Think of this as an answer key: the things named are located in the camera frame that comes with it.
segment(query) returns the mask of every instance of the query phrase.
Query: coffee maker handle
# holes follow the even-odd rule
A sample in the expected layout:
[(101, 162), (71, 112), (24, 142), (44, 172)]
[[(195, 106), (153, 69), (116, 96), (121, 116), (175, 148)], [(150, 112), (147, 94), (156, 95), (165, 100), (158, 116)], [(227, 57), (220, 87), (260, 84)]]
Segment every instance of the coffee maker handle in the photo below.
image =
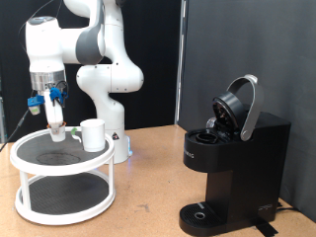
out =
[(244, 77), (240, 77), (234, 80), (229, 85), (227, 91), (231, 92), (232, 94), (236, 94), (239, 91), (239, 89), (246, 83), (251, 83), (254, 91), (254, 97), (246, 121), (240, 133), (241, 139), (243, 141), (249, 140), (251, 135), (253, 134), (255, 125), (257, 123), (265, 99), (264, 90), (262, 86), (259, 84), (258, 78), (250, 74), (247, 74)]

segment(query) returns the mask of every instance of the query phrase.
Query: drip tray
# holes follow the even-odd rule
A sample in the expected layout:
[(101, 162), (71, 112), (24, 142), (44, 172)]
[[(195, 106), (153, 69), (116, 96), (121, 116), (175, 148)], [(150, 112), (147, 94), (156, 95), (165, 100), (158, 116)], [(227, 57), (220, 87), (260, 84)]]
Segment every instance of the drip tray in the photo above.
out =
[(42, 214), (77, 213), (96, 206), (108, 195), (108, 183), (89, 173), (44, 177), (30, 185), (32, 211)]
[(190, 204), (180, 211), (180, 227), (194, 236), (213, 236), (226, 232), (226, 225), (205, 203)]

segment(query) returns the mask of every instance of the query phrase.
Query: white cup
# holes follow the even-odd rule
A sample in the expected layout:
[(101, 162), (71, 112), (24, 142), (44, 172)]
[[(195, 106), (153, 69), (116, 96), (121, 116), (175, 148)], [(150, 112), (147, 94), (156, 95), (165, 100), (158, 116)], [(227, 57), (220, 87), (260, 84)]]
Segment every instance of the white cup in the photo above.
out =
[(102, 119), (88, 119), (80, 122), (83, 148), (87, 152), (102, 151), (106, 147), (105, 122)]
[(59, 127), (59, 133), (53, 134), (51, 127), (48, 125), (47, 128), (49, 130), (51, 139), (53, 142), (60, 142), (66, 139), (66, 132), (65, 132), (66, 122), (62, 124), (62, 126)]

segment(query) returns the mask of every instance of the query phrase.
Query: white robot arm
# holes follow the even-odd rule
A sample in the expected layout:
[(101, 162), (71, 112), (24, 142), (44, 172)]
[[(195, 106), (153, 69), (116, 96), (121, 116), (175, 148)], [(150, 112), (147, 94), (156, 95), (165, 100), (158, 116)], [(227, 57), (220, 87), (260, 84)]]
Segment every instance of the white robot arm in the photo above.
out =
[[(115, 140), (116, 163), (126, 160), (130, 153), (124, 134), (124, 108), (109, 93), (137, 91), (143, 84), (141, 70), (125, 51), (120, 2), (64, 0), (72, 13), (90, 19), (87, 28), (62, 30), (56, 19), (41, 17), (27, 22), (26, 33), (32, 86), (44, 98), (52, 139), (64, 139), (59, 132), (64, 123), (61, 106), (51, 100), (51, 88), (66, 81), (64, 63), (83, 64), (77, 83), (92, 98), (98, 118), (106, 122), (107, 134)], [(98, 65), (104, 55), (113, 64)]]

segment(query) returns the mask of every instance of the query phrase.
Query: black panel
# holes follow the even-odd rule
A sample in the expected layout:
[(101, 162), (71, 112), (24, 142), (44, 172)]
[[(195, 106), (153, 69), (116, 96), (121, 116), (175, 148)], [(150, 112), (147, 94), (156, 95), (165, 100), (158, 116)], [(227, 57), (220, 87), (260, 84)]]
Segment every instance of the black panel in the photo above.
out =
[[(82, 138), (81, 132), (76, 131), (76, 135)], [(67, 131), (66, 139), (62, 142), (53, 142), (50, 134), (28, 140), (19, 147), (17, 155), (20, 159), (32, 164), (63, 166), (93, 160), (108, 149), (109, 143), (106, 141), (106, 147), (102, 151), (86, 152), (83, 144), (73, 139), (70, 131)]]
[[(32, 92), (29, 60), (19, 45), (20, 26), (46, 1), (0, 1), (0, 71), (8, 134), (15, 129), (27, 110), (27, 98)], [(55, 16), (59, 1), (42, 9), (37, 16)], [(112, 94), (125, 107), (125, 128), (141, 128), (174, 123), (181, 0), (132, 0), (122, 7), (124, 41), (130, 59), (144, 73), (140, 91)], [(73, 15), (64, 4), (58, 17), (63, 29), (88, 26), (88, 20)], [(95, 106), (76, 83), (80, 65), (66, 65), (70, 96), (64, 119), (67, 125), (78, 125), (84, 119), (96, 117)], [(45, 128), (45, 114), (28, 116), (12, 141), (30, 132)]]
[[(280, 196), (316, 220), (316, 5), (305, 0), (189, 0), (179, 125), (205, 127), (212, 99), (245, 74), (265, 91), (263, 111), (290, 120)], [(249, 104), (248, 85), (238, 93)]]
[(109, 194), (108, 183), (88, 173), (45, 177), (30, 185), (32, 211), (42, 214), (71, 214), (101, 203)]

